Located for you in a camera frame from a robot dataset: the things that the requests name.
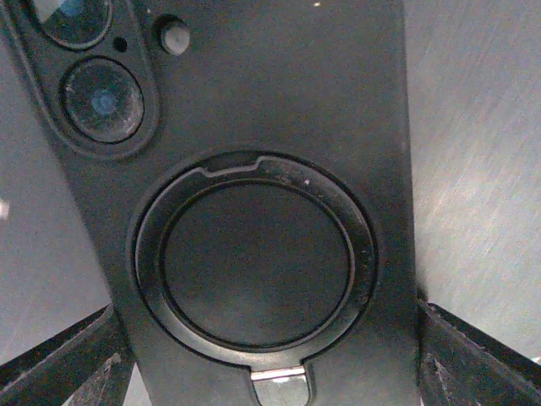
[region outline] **metallic surface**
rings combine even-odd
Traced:
[[[530,358],[541,355],[540,20],[533,0],[406,0],[419,283]],[[5,45],[0,56],[5,362],[108,297]]]

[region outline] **black ring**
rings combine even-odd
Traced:
[[[376,274],[368,224],[348,193],[311,167],[282,157],[259,156],[251,165],[209,172],[205,168],[213,167],[213,162],[216,160],[212,158],[202,162],[173,180],[146,212],[135,243],[134,264],[139,289],[159,323],[178,341],[204,355],[254,369],[298,365],[302,359],[335,342],[368,304]],[[235,348],[190,326],[174,304],[161,274],[162,242],[179,207],[210,189],[247,181],[279,184],[316,200],[340,225],[350,252],[347,291],[333,315],[307,337],[278,348]]]

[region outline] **black phone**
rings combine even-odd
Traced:
[[[153,404],[418,402],[401,1],[2,17]]]

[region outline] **camera lens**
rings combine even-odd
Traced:
[[[118,63],[95,58],[77,65],[63,84],[66,111],[80,131],[108,144],[126,140],[143,119],[143,95]]]
[[[41,28],[72,49],[95,45],[111,23],[110,0],[33,0]]]

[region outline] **gray surface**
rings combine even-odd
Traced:
[[[418,279],[541,355],[541,4],[407,0]],[[0,60],[7,64],[4,46]],[[12,69],[0,69],[0,362],[108,303],[88,237]],[[131,386],[127,404],[143,390]]]

